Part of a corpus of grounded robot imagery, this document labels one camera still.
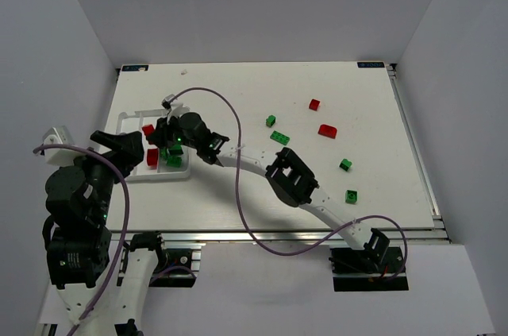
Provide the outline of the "small green lego brick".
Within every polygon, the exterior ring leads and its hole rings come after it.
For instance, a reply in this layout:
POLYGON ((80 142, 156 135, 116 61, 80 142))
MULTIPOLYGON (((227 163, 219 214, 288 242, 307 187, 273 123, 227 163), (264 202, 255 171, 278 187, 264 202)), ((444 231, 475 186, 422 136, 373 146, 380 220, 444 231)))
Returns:
POLYGON ((265 121, 265 125, 269 128, 271 128, 274 124, 275 124, 275 121, 276 121, 276 116, 275 115, 269 115, 265 121))

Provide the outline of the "small red lego brick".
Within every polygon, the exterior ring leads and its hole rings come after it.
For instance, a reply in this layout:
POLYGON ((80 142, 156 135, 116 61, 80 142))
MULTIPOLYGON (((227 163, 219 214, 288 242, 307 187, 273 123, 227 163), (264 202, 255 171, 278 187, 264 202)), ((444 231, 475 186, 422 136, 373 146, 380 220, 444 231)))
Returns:
POLYGON ((318 110, 319 106, 320 106, 320 101, 317 100, 317 99, 312 99, 310 101, 310 104, 309 104, 309 109, 310 110, 318 110))

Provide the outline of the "red curved lego brick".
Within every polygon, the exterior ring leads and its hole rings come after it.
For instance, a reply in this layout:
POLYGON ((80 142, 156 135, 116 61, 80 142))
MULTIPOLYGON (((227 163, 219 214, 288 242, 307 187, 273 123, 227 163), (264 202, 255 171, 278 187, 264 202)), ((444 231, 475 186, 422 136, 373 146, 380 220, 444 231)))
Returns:
POLYGON ((334 127, 334 126, 330 126, 330 125, 326 125, 326 124, 321 124, 319 126, 319 129, 318 129, 317 133, 319 135, 323 136, 323 137, 335 139, 336 136, 337 136, 337 128, 334 127))

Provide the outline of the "purple red flower lego figure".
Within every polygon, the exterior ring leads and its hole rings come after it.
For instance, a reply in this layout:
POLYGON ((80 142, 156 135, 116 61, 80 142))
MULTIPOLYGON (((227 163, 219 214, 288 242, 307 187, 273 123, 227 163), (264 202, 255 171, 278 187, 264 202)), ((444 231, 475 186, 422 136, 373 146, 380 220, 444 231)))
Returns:
POLYGON ((146 154, 146 163, 149 168, 156 168, 159 163, 159 149, 148 149, 146 154))

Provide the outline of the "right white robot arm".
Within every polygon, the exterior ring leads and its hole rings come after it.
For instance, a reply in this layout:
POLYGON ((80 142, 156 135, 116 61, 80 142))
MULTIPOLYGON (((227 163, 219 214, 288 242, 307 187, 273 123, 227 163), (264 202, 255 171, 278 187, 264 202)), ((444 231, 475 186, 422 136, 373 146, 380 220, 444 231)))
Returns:
POLYGON ((300 208, 336 230, 347 245, 358 252, 363 264, 378 270, 390 241, 379 230, 363 226, 344 205, 335 202, 318 184, 314 173, 288 147, 277 153, 227 148, 228 137, 210 131, 199 114, 159 118, 142 127, 149 144, 169 150, 174 145, 194 149, 207 164, 238 168, 266 178, 276 197, 289 207, 300 208))

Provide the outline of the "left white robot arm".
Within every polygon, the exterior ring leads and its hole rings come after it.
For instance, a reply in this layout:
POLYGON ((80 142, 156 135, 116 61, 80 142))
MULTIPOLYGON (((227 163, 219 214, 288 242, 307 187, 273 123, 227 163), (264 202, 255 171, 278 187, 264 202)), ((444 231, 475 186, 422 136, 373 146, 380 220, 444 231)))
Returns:
POLYGON ((65 305, 71 335, 141 335, 163 240, 145 232, 125 242, 122 229, 111 252, 106 220, 114 185, 126 191, 126 178, 144 159, 142 135, 95 131, 90 138, 107 152, 76 146, 64 126, 51 128, 36 150, 57 167, 44 187, 49 216, 42 236, 51 284, 65 305))

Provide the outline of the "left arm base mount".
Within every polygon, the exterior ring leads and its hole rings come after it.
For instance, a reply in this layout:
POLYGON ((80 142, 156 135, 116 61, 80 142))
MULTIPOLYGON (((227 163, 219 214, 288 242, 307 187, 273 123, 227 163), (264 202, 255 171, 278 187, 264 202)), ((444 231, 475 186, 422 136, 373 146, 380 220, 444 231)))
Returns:
POLYGON ((135 234, 129 243, 129 253, 147 249, 156 255, 148 286, 151 288, 192 288, 197 276, 192 269, 192 249, 167 248, 160 232, 135 234))

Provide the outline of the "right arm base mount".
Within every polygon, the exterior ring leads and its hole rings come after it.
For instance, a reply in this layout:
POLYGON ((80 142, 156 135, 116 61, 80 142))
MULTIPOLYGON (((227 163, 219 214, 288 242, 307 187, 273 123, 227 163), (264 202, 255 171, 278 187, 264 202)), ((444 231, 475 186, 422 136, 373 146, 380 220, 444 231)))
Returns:
POLYGON ((375 265, 360 251, 347 248, 330 250, 329 261, 335 292, 407 292, 409 283, 403 254, 399 247, 389 247, 380 265, 375 265))

